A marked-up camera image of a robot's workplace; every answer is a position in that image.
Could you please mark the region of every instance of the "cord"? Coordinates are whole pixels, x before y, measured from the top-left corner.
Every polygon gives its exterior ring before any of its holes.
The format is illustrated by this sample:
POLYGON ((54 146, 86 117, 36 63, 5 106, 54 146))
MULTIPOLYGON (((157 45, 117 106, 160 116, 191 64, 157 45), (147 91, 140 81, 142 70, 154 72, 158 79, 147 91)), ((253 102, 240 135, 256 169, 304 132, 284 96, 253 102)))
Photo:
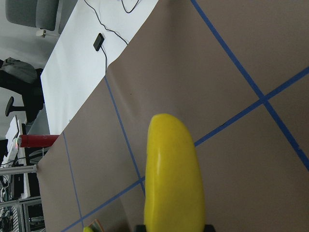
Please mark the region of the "cord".
POLYGON ((25 158, 26 158, 26 157, 21 157, 21 158, 14 159, 14 160, 12 160, 12 161, 10 161, 10 162, 7 162, 7 163, 4 163, 4 164, 1 164, 1 165, 0 165, 0 167, 3 167, 3 166, 4 166, 4 165, 6 165, 6 164, 13 163, 13 162, 15 162, 15 161, 17 161, 17 160, 20 160, 20 159, 25 159, 25 158))
POLYGON ((99 23, 100 23, 107 31, 110 31, 110 32, 115 33, 115 35, 117 35, 120 39, 122 39, 122 40, 126 43, 126 45, 128 45, 128 43, 124 40, 124 38, 122 38, 120 35, 118 35, 118 34, 116 33, 116 31, 106 28, 106 26, 105 26, 103 23, 101 23, 101 20, 100 20, 100 18, 98 17, 98 13, 97 13, 97 11, 96 11, 95 8, 93 8, 92 6, 90 6, 90 5, 88 4, 88 2, 86 2, 86 0, 84 0, 84 2, 85 2, 92 10, 95 11, 99 23))
POLYGON ((140 1, 140 0, 137 0, 137 2, 135 3, 135 5, 133 6, 132 10, 127 11, 127 10, 126 10, 126 8, 125 8, 125 5, 124 5, 124 1, 123 1, 123 0, 121 0, 121 2, 122 2, 122 6, 124 7, 124 10, 125 10, 125 12, 126 12, 127 14, 131 13, 131 12, 135 9, 135 7, 136 7, 136 6, 137 6, 137 4, 139 3, 139 1, 140 1))
POLYGON ((105 55, 105 72, 106 72, 106 70, 107 70, 107 55, 106 55, 104 49, 102 48, 102 46, 101 46, 101 49, 102 49, 102 51, 103 51, 103 53, 105 55))

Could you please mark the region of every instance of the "blue tape line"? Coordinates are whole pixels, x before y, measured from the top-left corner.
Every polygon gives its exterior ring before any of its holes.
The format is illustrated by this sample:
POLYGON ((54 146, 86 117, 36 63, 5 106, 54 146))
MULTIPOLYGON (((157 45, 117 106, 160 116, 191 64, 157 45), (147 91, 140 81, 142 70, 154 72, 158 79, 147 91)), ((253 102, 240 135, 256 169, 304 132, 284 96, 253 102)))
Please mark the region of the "blue tape line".
POLYGON ((307 170, 309 171, 309 159, 307 158, 307 156, 305 155, 305 153, 303 152, 302 149, 300 149, 298 143, 296 142, 295 138, 292 136, 292 134, 290 133, 289 129, 286 127, 286 125, 282 122, 281 118, 279 117, 279 115, 277 114, 277 112, 275 111, 275 109, 271 106, 271 104, 269 102, 265 102, 264 106, 267 108, 268 112, 270 113, 270 115, 272 116, 272 118, 275 120, 275 122, 277 123, 277 125, 279 126, 280 130, 282 131, 282 133, 285 135, 286 139, 289 141, 289 143, 291 144, 291 146, 294 148, 294 150, 296 151, 298 157, 300 158, 300 160, 303 162, 303 164, 305 165, 305 167, 307 168, 307 170))
POLYGON ((291 79, 289 79, 288 81, 284 82, 282 85, 280 85, 279 87, 275 88, 273 91, 268 93, 266 95, 266 99, 268 99, 268 100, 271 99, 272 97, 274 97, 277 94, 281 93, 282 91, 287 89, 289 86, 291 86, 295 82, 299 81, 301 78, 303 78, 304 76, 306 76, 308 74, 309 74, 309 67, 307 67, 304 70, 300 71, 298 74, 293 76, 291 79))
POLYGON ((209 29, 211 30, 212 34, 214 35, 214 37, 217 39, 217 41, 219 42, 219 44, 221 45, 221 47, 224 49, 224 51, 227 53, 227 55, 230 57, 230 59, 232 60, 232 62, 236 65, 236 67, 238 68, 238 70, 240 71, 240 73, 244 76, 244 78, 246 79, 246 81, 249 83, 249 85, 251 86, 251 88, 254 90, 254 92, 257 94, 257 96, 259 98, 263 97, 263 93, 262 91, 259 89, 259 87, 256 85, 256 83, 254 82, 254 80, 250 77, 250 75, 247 73, 247 71, 244 69, 243 65, 239 62, 239 60, 236 58, 236 56, 234 55, 234 53, 231 51, 231 49, 227 46, 226 42, 222 39, 221 35, 219 34, 219 32, 216 30, 216 28, 214 27, 214 25, 210 22, 210 20, 207 18, 207 16, 205 15, 205 13, 203 12, 203 10, 200 8, 199 4, 196 2, 196 0, 191 0, 192 4, 194 5, 194 7, 196 8, 197 12, 199 13, 199 15, 202 17, 202 19, 204 20, 204 22, 207 24, 207 26, 209 27, 209 29))
POLYGON ((195 9, 197 10, 197 12, 199 13, 199 15, 202 17, 202 19, 204 20, 204 22, 207 24, 208 28, 211 30, 211 32, 213 33, 214 37, 217 39, 217 41, 219 42, 219 44, 221 45, 221 47, 224 49, 224 51, 227 53, 227 55, 230 57, 230 59, 232 60, 232 62, 236 65, 236 67, 238 68, 238 70, 241 72, 241 74, 243 75, 243 77, 246 79, 246 81, 249 83, 249 85, 251 86, 251 88, 254 90, 254 92, 256 93, 256 95, 259 97, 260 100, 263 101, 264 106, 266 107, 266 109, 268 110, 268 112, 270 113, 270 115, 272 116, 272 118, 275 120, 275 122, 277 123, 277 125, 279 126, 280 130, 283 132, 283 134, 285 135, 286 139, 289 141, 289 143, 291 144, 291 146, 293 147, 293 149, 295 150, 295 152, 297 153, 297 155, 299 156, 299 158, 302 160, 303 164, 305 165, 305 167, 308 169, 309 171, 309 160, 307 158, 307 156, 305 155, 305 153, 299 148, 298 143, 296 142, 295 138, 292 136, 292 134, 290 133, 290 131, 288 130, 288 128, 286 127, 286 125, 282 122, 282 120, 280 119, 279 115, 276 113, 276 111, 274 110, 274 108, 270 105, 270 103, 268 102, 268 98, 275 96, 276 94, 280 93, 281 91, 283 91, 285 88, 287 88, 288 86, 290 86, 291 84, 295 83, 295 81, 301 79, 303 76, 305 76, 306 74, 308 74, 308 70, 307 68, 304 69, 303 71, 301 71, 300 73, 298 73, 296 76, 294 76, 290 82, 285 82, 284 84, 282 84, 281 86, 279 86, 276 91, 272 91, 270 92, 267 97, 262 93, 262 91, 259 89, 259 87, 257 86, 257 84, 254 82, 254 80, 250 77, 250 75, 247 73, 247 71, 244 69, 243 65, 239 62, 239 60, 236 58, 236 56, 234 55, 234 53, 231 51, 231 49, 227 46, 227 44, 225 43, 225 41, 223 40, 223 38, 221 37, 221 35, 219 34, 219 32, 216 30, 216 28, 214 27, 214 25, 210 22, 210 20, 207 18, 206 14, 203 12, 203 10, 200 8, 199 4, 196 2, 196 0, 191 0, 193 6, 195 7, 195 9))
POLYGON ((119 124, 120 124, 120 126, 121 126, 121 130, 122 130, 122 132, 123 132, 123 134, 124 134, 124 137, 125 137, 125 140, 126 140, 126 145, 127 145, 128 149, 129 149, 129 152, 130 152, 130 155, 131 155, 133 164, 134 164, 134 168, 135 168, 136 174, 137 174, 137 176, 138 176, 138 178, 139 178, 139 182, 140 182, 141 189, 143 190, 143 193, 144 193, 144 196, 145 196, 145 187, 144 187, 143 182, 141 181, 139 168, 137 167, 137 163, 136 163, 136 161, 135 161, 135 158, 134 158, 134 155, 133 155, 133 152, 132 152, 132 149, 131 149, 130 142, 129 142, 128 138, 127 138, 126 130, 125 130, 124 125, 123 125, 123 123, 122 123, 122 120, 121 120, 121 117, 120 117, 120 114, 119 114, 119 111, 118 111, 118 108, 117 108, 117 105, 116 105, 114 96, 113 96, 113 94, 112 94, 112 90, 111 90, 110 85, 109 85, 109 83, 108 83, 107 76, 104 77, 104 80, 105 80, 106 86, 107 86, 107 88, 108 88, 108 91, 109 91, 109 93, 110 93, 110 96, 111 96, 111 99, 112 99, 112 103, 113 103, 113 105, 114 105, 114 108, 115 108, 115 111, 116 111, 116 114, 117 114, 117 117, 118 117, 118 121, 119 121, 119 124))
POLYGON ((253 103, 252 105, 250 105, 249 107, 247 107, 246 109, 242 110, 240 113, 238 113, 237 115, 235 115, 234 117, 232 117, 231 119, 229 119, 228 121, 226 121, 224 124, 222 124, 221 126, 217 127, 216 129, 214 129, 213 131, 209 132, 208 134, 204 135, 202 138, 200 138, 199 140, 197 140, 194 145, 198 146, 201 143, 205 142, 206 140, 208 140, 209 138, 213 137, 214 135, 216 135, 217 133, 219 133, 220 131, 222 131, 223 129, 227 128, 229 125, 233 124, 234 122, 236 122, 237 120, 239 120, 240 118, 244 117, 245 115, 247 115, 249 112, 251 112, 252 110, 254 110, 255 108, 257 108, 258 106, 262 105, 263 101, 258 100, 255 103, 253 103))
POLYGON ((237 115, 235 115, 234 117, 232 117, 231 119, 229 119, 228 121, 226 121, 224 124, 222 124, 221 126, 217 127, 216 129, 214 129, 213 131, 211 131, 210 133, 204 135, 202 138, 200 138, 199 140, 197 140, 194 144, 195 146, 200 145, 201 143, 205 142, 206 140, 208 140, 209 138, 213 137, 214 135, 216 135, 217 133, 219 133, 220 131, 222 131, 223 129, 225 129, 226 127, 228 127, 229 125, 233 124, 234 122, 236 122, 237 120, 239 120, 240 118, 244 117, 245 115, 247 115, 249 112, 251 112, 252 110, 254 110, 255 108, 257 108, 258 106, 260 106, 261 104, 265 103, 265 100, 269 100, 273 97, 275 97, 277 94, 281 93, 282 91, 284 91, 285 89, 287 89, 288 87, 290 87, 291 85, 293 85, 294 83, 296 83, 297 81, 301 80, 303 77, 305 77, 307 74, 309 74, 309 67, 305 68, 304 70, 302 70, 301 72, 299 72, 298 74, 296 74, 295 76, 293 76, 292 78, 290 78, 289 80, 287 80, 286 82, 284 82, 282 85, 278 86, 277 88, 275 88, 273 91, 271 91, 270 93, 268 93, 264 98, 256 101, 255 103, 253 103, 252 105, 250 105, 249 107, 247 107, 246 109, 242 110, 240 113, 238 113, 237 115))
POLYGON ((62 132, 62 135, 63 135, 64 143, 65 143, 65 146, 66 146, 66 153, 67 153, 67 157, 68 157, 68 161, 69 161, 70 172, 71 172, 71 177, 72 177, 72 182, 73 182, 73 187, 74 187, 74 192, 75 192, 75 198, 76 198, 76 201, 77 201, 79 217, 82 218, 81 207, 80 207, 78 196, 77 196, 76 185, 75 185, 73 170, 72 170, 72 166, 71 166, 71 160, 70 160, 70 155, 69 155, 68 143, 67 143, 67 139, 66 139, 66 136, 65 136, 64 132, 62 132))
POLYGON ((70 228, 72 228, 73 226, 75 226, 77 223, 83 221, 84 219, 88 218, 89 216, 93 215, 95 212, 97 212, 98 210, 106 207, 107 205, 109 205, 110 203, 112 203, 113 201, 115 201, 117 198, 121 197, 122 195, 124 195, 125 193, 129 192, 131 189, 133 189, 134 187, 136 187, 137 185, 140 184, 140 180, 134 182, 132 185, 130 185, 129 187, 127 187, 126 189, 122 190, 121 192, 119 192, 117 195, 113 196, 112 198, 108 199, 106 202, 104 202, 103 204, 101 204, 100 206, 98 206, 97 208, 95 208, 94 210, 92 210, 91 212, 89 212, 88 214, 86 214, 85 216, 81 217, 79 220, 77 220, 76 222, 74 222, 73 224, 69 225, 68 227, 66 227, 65 229, 63 229, 61 232, 65 232, 67 230, 69 230, 70 228))

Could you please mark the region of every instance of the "red pipe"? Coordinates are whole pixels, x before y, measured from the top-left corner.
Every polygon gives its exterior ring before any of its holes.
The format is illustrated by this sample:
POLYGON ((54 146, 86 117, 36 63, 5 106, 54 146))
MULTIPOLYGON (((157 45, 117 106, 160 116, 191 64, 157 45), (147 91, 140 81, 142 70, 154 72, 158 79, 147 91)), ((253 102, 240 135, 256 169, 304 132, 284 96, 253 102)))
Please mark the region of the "red pipe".
POLYGON ((20 135, 19 147, 48 147, 52 146, 59 135, 20 135))

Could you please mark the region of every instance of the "gray bag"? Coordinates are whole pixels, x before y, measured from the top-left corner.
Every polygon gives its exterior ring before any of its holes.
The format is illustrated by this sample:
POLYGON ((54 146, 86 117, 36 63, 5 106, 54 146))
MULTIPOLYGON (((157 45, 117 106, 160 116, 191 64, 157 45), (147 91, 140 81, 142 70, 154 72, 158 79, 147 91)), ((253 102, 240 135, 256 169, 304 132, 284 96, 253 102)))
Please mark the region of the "gray bag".
POLYGON ((38 78, 32 65, 11 57, 4 61, 1 70, 29 84, 32 84, 38 78))

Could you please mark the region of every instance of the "white table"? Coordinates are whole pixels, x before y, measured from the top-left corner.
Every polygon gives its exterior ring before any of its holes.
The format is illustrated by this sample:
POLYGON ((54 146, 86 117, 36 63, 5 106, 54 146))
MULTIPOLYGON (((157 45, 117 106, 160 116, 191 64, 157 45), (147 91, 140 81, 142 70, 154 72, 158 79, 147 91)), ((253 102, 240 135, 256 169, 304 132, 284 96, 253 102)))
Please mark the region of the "white table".
MULTIPOLYGON (((125 13, 120 0, 87 0, 107 28, 129 42, 147 19, 157 0, 140 0, 135 10, 125 13)), ((124 0, 130 10, 136 0, 124 0)), ((108 64, 126 44, 98 22, 95 12, 79 0, 42 73, 42 87, 50 134, 60 134, 105 75, 105 56, 93 43, 98 35, 108 64)))

